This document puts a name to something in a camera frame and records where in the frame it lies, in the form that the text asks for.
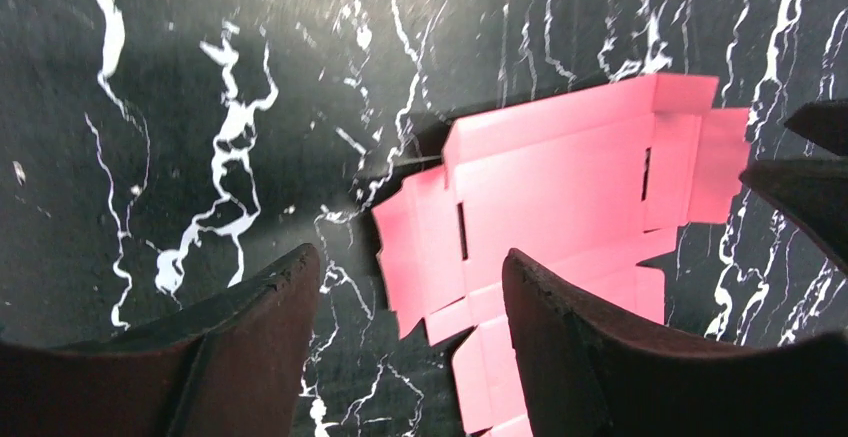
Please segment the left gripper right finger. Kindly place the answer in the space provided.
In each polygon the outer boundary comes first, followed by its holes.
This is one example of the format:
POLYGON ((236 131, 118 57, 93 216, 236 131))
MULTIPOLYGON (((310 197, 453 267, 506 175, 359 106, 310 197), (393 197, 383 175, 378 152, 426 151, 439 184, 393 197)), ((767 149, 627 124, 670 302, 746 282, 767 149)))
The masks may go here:
POLYGON ((757 349, 669 328, 511 250, 512 345, 536 436, 843 436, 847 335, 757 349))

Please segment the pink paper box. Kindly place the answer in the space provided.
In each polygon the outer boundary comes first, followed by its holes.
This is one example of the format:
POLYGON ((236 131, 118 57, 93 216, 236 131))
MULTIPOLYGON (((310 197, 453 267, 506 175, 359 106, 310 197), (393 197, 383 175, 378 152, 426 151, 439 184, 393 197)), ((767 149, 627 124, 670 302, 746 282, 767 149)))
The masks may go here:
POLYGON ((645 262, 683 226, 724 224, 749 158, 749 111, 716 106, 718 84, 656 73, 462 117, 441 163, 375 206, 400 335, 464 335, 451 365, 466 433, 531 432, 501 286, 511 249, 663 322, 664 276, 645 262))

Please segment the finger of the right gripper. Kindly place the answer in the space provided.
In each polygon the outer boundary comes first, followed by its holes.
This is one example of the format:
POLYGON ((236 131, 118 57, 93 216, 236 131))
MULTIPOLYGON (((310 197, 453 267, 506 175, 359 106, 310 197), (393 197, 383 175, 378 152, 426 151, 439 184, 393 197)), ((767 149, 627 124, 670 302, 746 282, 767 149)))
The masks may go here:
POLYGON ((804 231, 840 271, 847 271, 845 159, 758 160, 739 180, 804 231))
POLYGON ((796 110, 784 127, 836 156, 847 155, 847 100, 809 102, 796 110))

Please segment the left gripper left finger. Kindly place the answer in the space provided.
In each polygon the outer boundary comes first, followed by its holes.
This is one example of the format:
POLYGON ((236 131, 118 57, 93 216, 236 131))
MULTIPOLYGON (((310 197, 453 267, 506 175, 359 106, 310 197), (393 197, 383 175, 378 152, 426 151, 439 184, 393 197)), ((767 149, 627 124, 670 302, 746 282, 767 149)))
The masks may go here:
POLYGON ((5 436, 288 436, 319 301, 303 244, 107 341, 1 345, 5 436))

